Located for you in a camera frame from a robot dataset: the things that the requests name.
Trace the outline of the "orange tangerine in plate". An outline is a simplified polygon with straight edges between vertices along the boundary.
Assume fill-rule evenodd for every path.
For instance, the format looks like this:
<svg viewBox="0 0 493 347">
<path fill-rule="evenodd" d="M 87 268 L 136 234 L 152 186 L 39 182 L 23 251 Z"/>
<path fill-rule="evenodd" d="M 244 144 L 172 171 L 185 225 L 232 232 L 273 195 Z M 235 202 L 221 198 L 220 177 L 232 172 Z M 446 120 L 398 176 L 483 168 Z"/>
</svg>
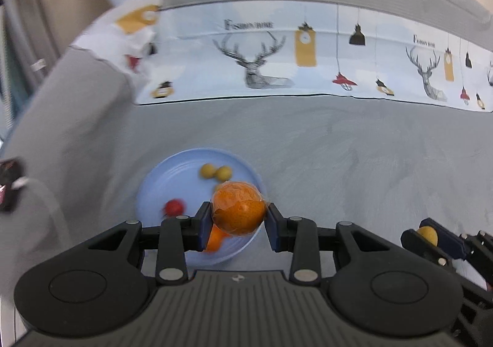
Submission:
<svg viewBox="0 0 493 347">
<path fill-rule="evenodd" d="M 228 238 L 230 238 L 230 234 L 224 232 L 214 224 L 211 228 L 205 251 L 207 253 L 217 252 L 222 247 L 224 239 Z"/>
</svg>

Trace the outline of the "blue round plate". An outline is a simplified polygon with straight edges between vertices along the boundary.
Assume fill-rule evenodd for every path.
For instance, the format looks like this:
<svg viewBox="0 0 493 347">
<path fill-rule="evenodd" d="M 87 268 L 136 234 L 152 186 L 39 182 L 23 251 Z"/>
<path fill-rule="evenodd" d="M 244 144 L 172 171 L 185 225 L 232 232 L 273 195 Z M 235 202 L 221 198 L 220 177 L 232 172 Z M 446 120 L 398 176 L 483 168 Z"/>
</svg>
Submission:
<svg viewBox="0 0 493 347">
<path fill-rule="evenodd" d="M 214 148 L 193 148 L 167 157 L 145 177 L 137 193 L 135 214 L 145 227 L 159 226 L 165 219 L 165 205 L 181 200 L 183 213 L 193 217 L 203 202 L 210 201 L 217 182 L 200 174 L 203 165 L 228 166 L 232 180 L 249 182 L 265 195 L 261 177 L 244 160 L 232 153 Z"/>
</svg>

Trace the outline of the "red cherry tomato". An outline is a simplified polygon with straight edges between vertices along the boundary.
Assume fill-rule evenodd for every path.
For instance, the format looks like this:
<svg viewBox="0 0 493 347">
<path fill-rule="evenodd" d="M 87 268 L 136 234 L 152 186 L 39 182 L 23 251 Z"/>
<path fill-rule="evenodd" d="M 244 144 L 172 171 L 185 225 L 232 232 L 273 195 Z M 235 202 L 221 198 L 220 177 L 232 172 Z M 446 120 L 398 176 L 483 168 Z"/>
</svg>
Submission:
<svg viewBox="0 0 493 347">
<path fill-rule="evenodd" d="M 186 206 L 183 200 L 173 198 L 167 201 L 163 208 L 163 214 L 167 217 L 178 217 L 185 213 Z"/>
</svg>

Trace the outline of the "orange tangerine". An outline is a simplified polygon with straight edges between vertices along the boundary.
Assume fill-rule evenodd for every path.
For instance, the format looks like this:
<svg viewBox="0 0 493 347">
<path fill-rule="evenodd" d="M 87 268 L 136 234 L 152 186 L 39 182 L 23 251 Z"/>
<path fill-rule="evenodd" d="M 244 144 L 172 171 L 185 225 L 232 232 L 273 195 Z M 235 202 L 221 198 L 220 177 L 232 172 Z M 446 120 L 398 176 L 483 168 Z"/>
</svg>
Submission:
<svg viewBox="0 0 493 347">
<path fill-rule="evenodd" d="M 230 234 L 224 232 L 214 224 L 211 228 L 205 251 L 207 253 L 217 252 L 222 247 L 224 239 L 228 238 L 230 238 Z"/>
<path fill-rule="evenodd" d="M 212 195 L 211 204 L 214 225 L 233 236 L 254 233 L 267 212 L 267 201 L 249 182 L 220 184 Z"/>
</svg>

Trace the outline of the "brown longan fruit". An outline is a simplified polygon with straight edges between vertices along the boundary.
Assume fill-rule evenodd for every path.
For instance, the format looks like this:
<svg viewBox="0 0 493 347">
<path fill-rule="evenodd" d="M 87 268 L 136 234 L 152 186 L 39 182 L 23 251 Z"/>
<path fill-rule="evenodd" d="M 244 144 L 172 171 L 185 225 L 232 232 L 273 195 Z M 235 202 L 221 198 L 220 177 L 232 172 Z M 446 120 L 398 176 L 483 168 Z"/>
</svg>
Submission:
<svg viewBox="0 0 493 347">
<path fill-rule="evenodd" d="M 437 247 L 439 242 L 439 236 L 437 231 L 431 226 L 423 226 L 417 230 L 417 233 L 431 243 L 433 246 Z"/>
<path fill-rule="evenodd" d="M 233 171 L 229 166 L 221 166 L 215 172 L 215 179 L 219 182 L 227 182 L 231 179 Z"/>
</svg>

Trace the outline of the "longan in plate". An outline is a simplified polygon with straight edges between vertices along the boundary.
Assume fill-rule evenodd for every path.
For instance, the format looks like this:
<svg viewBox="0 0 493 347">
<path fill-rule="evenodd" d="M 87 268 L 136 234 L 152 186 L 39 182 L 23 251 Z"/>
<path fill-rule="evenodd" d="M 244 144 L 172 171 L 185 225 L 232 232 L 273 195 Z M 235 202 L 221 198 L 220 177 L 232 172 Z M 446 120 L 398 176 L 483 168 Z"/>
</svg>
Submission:
<svg viewBox="0 0 493 347">
<path fill-rule="evenodd" d="M 200 175 L 205 178 L 214 178 L 216 176 L 216 166 L 212 163 L 205 163 L 200 168 Z"/>
</svg>

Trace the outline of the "black smartphone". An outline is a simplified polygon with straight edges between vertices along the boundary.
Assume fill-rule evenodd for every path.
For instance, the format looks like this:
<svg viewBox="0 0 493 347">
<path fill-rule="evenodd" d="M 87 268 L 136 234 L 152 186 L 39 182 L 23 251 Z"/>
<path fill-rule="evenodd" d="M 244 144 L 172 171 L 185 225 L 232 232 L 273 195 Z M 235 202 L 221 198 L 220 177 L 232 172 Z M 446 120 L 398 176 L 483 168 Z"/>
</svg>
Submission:
<svg viewBox="0 0 493 347">
<path fill-rule="evenodd" d="M 10 213 L 17 205 L 19 190 L 13 187 L 15 181 L 24 174 L 22 162 L 18 158 L 1 160 L 1 212 Z"/>
</svg>

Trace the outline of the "printed deer tablecloth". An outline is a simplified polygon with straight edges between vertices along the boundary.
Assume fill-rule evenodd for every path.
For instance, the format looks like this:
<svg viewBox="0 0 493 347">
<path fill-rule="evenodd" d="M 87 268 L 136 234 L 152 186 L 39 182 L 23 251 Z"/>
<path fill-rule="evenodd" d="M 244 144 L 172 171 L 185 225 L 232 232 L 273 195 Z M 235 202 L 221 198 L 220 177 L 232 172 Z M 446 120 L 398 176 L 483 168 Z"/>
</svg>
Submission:
<svg viewBox="0 0 493 347">
<path fill-rule="evenodd" d="M 361 7 L 121 0 L 74 46 L 125 75 L 138 105 L 328 95 L 492 110 L 490 51 Z"/>
</svg>

